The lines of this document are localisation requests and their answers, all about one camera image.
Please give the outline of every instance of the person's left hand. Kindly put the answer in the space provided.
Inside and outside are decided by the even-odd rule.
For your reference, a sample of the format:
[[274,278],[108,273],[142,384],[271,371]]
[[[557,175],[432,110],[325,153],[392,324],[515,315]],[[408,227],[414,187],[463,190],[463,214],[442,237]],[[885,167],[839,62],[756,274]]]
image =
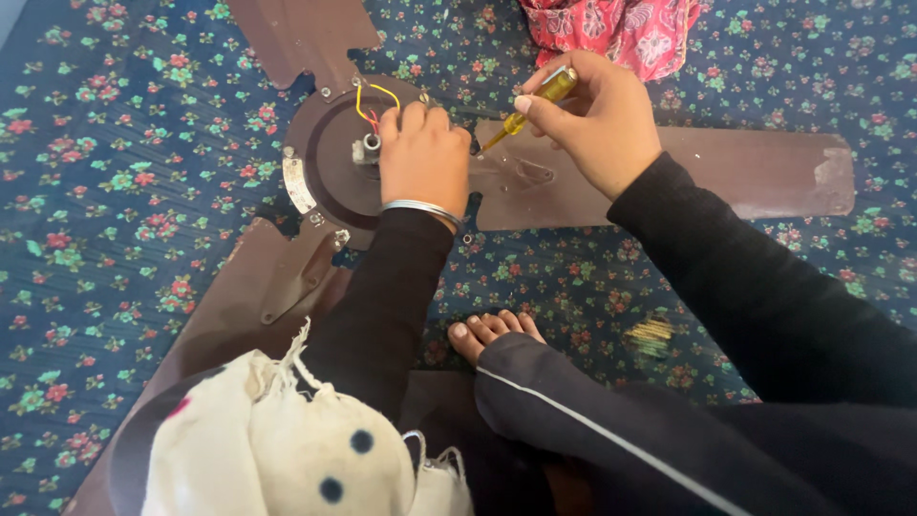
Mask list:
[[[442,107],[427,110],[409,104],[398,130],[398,108],[382,115],[379,175],[382,204],[413,200],[443,208],[461,219],[468,205],[468,161],[471,135],[453,127]],[[454,233],[451,222],[437,217]]]

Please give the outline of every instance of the black polka dot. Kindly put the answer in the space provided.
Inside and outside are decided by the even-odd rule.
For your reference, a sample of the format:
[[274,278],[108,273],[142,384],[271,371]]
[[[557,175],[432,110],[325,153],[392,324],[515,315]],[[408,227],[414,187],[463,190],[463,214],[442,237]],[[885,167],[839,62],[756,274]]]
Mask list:
[[341,483],[332,477],[325,477],[322,484],[318,486],[318,492],[322,493],[322,498],[326,502],[335,504],[344,496],[344,486],[341,486]]
[[358,454],[365,454],[372,449],[372,434],[365,430],[357,430],[350,436],[350,447]]

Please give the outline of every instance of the silver bangle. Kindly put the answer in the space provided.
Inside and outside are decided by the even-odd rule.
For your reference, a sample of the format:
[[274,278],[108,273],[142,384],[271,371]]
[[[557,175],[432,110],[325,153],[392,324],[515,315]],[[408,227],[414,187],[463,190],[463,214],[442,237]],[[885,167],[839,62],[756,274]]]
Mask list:
[[442,217],[443,219],[446,219],[446,220],[448,220],[449,222],[452,222],[453,224],[455,224],[455,226],[456,226],[456,234],[465,232],[465,225],[461,223],[461,220],[459,220],[458,217],[456,217],[455,215],[452,215],[451,213],[449,213],[449,212],[446,211],[445,209],[443,209],[443,208],[441,208],[441,207],[439,207],[439,206],[437,206],[437,205],[435,205],[435,204],[425,203],[425,202],[422,202],[422,201],[412,201],[412,200],[404,199],[404,200],[398,200],[398,201],[392,201],[392,202],[390,202],[390,203],[386,203],[386,204],[382,205],[382,209],[379,210],[379,211],[380,211],[380,213],[382,213],[382,211],[385,211],[386,209],[391,209],[391,208],[410,208],[410,209],[419,209],[419,210],[425,211],[425,212],[427,212],[427,213],[432,213],[432,214],[434,214],[434,215],[438,215],[438,216]]

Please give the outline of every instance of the fingernail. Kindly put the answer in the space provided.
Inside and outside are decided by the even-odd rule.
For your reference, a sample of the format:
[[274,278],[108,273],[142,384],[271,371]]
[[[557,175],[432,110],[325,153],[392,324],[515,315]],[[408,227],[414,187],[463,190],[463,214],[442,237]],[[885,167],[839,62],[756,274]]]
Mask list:
[[515,99],[514,105],[516,107],[516,111],[524,115],[528,113],[529,106],[532,106],[532,99],[524,95],[519,95]]

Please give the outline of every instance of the yellow wire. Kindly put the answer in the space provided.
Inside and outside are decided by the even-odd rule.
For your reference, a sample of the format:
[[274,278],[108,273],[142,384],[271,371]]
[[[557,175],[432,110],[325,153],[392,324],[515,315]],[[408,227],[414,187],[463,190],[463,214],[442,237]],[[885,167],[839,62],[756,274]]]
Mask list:
[[[382,90],[383,92],[385,92],[385,93],[391,95],[392,98],[395,99],[395,106],[398,107],[398,111],[399,111],[399,112],[401,111],[401,101],[398,100],[398,95],[396,95],[396,94],[390,92],[389,90],[383,88],[382,86],[377,86],[376,84],[370,84],[370,86],[373,87],[373,88],[376,88],[377,90]],[[370,120],[370,118],[367,117],[367,116],[359,109],[359,98],[362,96],[362,93],[363,93],[363,83],[361,82],[360,84],[357,85],[357,113],[359,113],[359,115],[360,115],[361,117],[365,118],[366,121],[368,121],[369,123],[372,123],[372,120]]]

